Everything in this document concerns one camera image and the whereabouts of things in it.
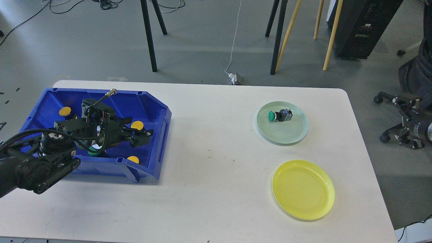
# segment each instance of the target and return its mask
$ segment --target white power cable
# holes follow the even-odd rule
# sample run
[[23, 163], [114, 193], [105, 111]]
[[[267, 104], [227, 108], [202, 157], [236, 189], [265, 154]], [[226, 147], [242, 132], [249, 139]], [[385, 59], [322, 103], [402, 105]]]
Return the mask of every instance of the white power cable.
[[181, 1], [182, 0], [178, 0], [178, 6], [174, 10], [169, 11], [169, 12], [163, 12], [163, 11], [161, 11], [161, 13], [172, 13], [172, 12], [176, 11], [180, 7]]
[[238, 14], [237, 14], [237, 24], [235, 26], [235, 33], [234, 33], [234, 39], [232, 41], [232, 48], [231, 48], [231, 57], [229, 58], [229, 64], [226, 67], [226, 69], [224, 70], [226, 74], [229, 75], [229, 73], [226, 72], [226, 70], [229, 68], [229, 66], [231, 65], [232, 62], [232, 51], [234, 50], [234, 42], [235, 42], [235, 36], [237, 34], [237, 27], [238, 27], [238, 17], [240, 16], [240, 9], [241, 9], [241, 0], [240, 0], [240, 7], [238, 7]]

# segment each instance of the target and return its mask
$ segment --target blue plastic bin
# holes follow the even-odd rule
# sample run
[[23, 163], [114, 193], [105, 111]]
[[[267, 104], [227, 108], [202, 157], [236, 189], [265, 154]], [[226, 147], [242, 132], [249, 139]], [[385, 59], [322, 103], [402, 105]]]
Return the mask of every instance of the blue plastic bin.
[[[63, 121], [58, 114], [64, 106], [81, 117], [81, 103], [84, 98], [100, 99], [108, 90], [47, 88], [42, 93], [20, 131], [35, 128], [51, 128], [55, 121]], [[132, 148], [128, 142], [107, 149], [109, 158], [91, 157], [85, 150], [78, 150], [76, 157], [81, 159], [74, 174], [105, 176], [127, 176], [133, 182], [147, 175], [159, 179], [166, 139], [168, 136], [171, 111], [169, 108], [144, 91], [122, 91], [102, 101], [116, 111], [117, 117], [132, 117], [142, 121], [146, 130], [154, 129], [147, 145]], [[140, 164], [126, 158], [136, 156]]]

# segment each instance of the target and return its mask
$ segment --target plate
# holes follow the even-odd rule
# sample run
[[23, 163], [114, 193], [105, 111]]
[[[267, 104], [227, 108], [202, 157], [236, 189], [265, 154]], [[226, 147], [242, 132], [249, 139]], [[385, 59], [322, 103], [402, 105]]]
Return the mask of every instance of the plate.
[[277, 202], [294, 217], [319, 219], [333, 207], [333, 183], [324, 170], [311, 162], [291, 160], [282, 164], [272, 184]]
[[[291, 109], [290, 121], [270, 121], [269, 112], [279, 112], [282, 109]], [[309, 121], [303, 111], [288, 102], [270, 102], [258, 111], [258, 128], [269, 140], [277, 144], [292, 144], [300, 141], [308, 132]]]

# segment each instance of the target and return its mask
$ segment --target black speaker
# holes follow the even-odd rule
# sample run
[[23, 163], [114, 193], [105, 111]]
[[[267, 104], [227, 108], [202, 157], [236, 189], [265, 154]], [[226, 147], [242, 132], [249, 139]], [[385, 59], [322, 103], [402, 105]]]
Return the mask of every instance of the black speaker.
[[[403, 0], [344, 0], [334, 39], [337, 57], [367, 59]], [[337, 1], [327, 22], [333, 27]]]

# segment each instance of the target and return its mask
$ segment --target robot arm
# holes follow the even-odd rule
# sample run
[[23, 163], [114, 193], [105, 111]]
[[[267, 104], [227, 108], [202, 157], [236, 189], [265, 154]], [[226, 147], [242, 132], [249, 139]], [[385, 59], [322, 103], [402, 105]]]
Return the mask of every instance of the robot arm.
[[79, 166], [77, 149], [98, 156], [123, 141], [132, 147], [148, 144], [153, 129], [145, 130], [142, 123], [126, 126], [131, 117], [116, 117], [114, 109], [102, 103], [116, 93], [112, 89], [98, 101], [83, 99], [81, 118], [69, 116], [54, 128], [23, 131], [0, 144], [0, 198], [16, 188], [45, 192]]

